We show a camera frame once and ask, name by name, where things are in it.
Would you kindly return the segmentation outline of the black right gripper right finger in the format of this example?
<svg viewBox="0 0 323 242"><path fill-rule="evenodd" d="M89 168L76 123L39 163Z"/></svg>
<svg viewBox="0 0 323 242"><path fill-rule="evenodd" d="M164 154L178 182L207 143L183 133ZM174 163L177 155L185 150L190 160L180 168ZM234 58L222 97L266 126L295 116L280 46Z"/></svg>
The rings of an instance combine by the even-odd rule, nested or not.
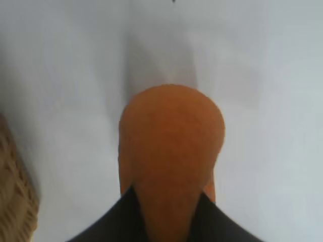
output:
<svg viewBox="0 0 323 242"><path fill-rule="evenodd" d="M201 194L188 241L257 242L258 238L223 213L206 194Z"/></svg>

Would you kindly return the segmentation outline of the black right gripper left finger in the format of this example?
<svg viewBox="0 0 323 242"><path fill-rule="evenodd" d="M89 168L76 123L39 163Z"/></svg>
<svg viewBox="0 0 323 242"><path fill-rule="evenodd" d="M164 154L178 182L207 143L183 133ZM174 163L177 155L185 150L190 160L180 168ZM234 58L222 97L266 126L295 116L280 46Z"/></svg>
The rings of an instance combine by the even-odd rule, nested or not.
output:
<svg viewBox="0 0 323 242"><path fill-rule="evenodd" d="M69 241L149 241L134 189L129 188L103 217Z"/></svg>

